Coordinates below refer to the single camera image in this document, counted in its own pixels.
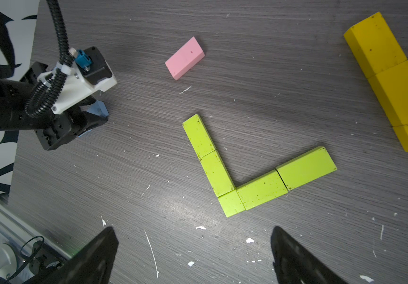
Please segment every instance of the green block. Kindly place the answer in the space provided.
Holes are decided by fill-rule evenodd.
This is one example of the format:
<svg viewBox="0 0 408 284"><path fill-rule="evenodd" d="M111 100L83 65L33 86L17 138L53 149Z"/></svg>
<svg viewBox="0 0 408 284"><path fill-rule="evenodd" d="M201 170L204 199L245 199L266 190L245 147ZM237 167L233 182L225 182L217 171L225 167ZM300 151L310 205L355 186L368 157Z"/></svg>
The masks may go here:
<svg viewBox="0 0 408 284"><path fill-rule="evenodd" d="M217 197L235 190L230 174L217 150L201 158L200 162Z"/></svg>
<svg viewBox="0 0 408 284"><path fill-rule="evenodd" d="M246 210L271 201L287 193L283 181L274 169L237 188Z"/></svg>
<svg viewBox="0 0 408 284"><path fill-rule="evenodd" d="M322 146L277 167L278 173L289 190L336 170L337 166L335 166L327 149Z"/></svg>
<svg viewBox="0 0 408 284"><path fill-rule="evenodd" d="M218 201L226 217L231 217L232 215L245 211L245 207L236 190L229 191L227 194L218 197Z"/></svg>
<svg viewBox="0 0 408 284"><path fill-rule="evenodd" d="M199 159L215 150L215 145L198 114L187 119L182 125Z"/></svg>

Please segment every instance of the white debris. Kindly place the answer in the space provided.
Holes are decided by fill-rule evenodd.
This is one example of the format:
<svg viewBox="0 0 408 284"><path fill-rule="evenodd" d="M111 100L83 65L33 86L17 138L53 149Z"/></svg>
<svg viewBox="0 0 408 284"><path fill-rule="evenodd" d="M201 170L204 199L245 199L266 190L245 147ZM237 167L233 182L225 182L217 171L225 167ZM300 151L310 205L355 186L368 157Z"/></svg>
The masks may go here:
<svg viewBox="0 0 408 284"><path fill-rule="evenodd" d="M374 279L372 279L371 277L365 276L365 275L360 275L360 278L368 281L369 283L374 282Z"/></svg>
<svg viewBox="0 0 408 284"><path fill-rule="evenodd" d="M186 88L185 90L183 90L183 91L182 91L181 93L179 93L179 94L183 94L184 92L188 91L190 88L191 88L191 86L188 87L188 88Z"/></svg>
<svg viewBox="0 0 408 284"><path fill-rule="evenodd" d="M384 233L384 225L382 225L382 230L381 230L381 240L382 240L382 234Z"/></svg>
<svg viewBox="0 0 408 284"><path fill-rule="evenodd" d="M152 249L152 246L150 245L149 237L147 236L146 231L144 230L144 234L146 234L147 242L149 243L150 246L150 251L152 252L152 256L154 257L154 263L155 263L155 271L157 272L157 278L158 278L158 268L157 268L157 262L155 261L155 255L154 255L154 250Z"/></svg>

